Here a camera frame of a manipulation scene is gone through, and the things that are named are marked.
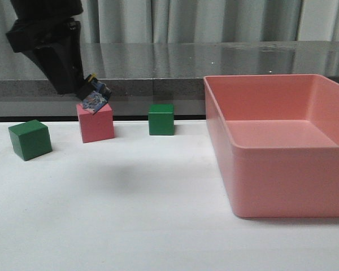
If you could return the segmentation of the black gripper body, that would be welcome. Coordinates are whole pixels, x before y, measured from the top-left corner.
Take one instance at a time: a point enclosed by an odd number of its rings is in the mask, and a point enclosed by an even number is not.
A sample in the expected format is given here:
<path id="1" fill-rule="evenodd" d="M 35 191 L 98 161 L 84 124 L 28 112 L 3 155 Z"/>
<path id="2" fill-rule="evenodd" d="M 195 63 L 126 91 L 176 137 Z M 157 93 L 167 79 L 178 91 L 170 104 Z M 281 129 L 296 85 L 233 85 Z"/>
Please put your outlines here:
<path id="1" fill-rule="evenodd" d="M 81 1 L 23 0 L 10 3 L 17 19 L 6 37 L 16 53 L 35 48 L 39 40 L 57 25 L 83 12 Z"/>

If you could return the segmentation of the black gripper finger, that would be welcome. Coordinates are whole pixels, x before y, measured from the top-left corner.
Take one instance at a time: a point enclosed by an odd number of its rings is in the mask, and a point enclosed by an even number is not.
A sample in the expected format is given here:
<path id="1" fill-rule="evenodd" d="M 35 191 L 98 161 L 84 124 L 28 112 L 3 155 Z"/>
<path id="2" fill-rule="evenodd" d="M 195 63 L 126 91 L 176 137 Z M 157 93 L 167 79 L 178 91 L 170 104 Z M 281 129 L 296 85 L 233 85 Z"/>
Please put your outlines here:
<path id="1" fill-rule="evenodd" d="M 84 84 L 80 52 L 81 24 L 66 20 L 23 51 L 47 77 L 58 94 L 76 93 Z"/>

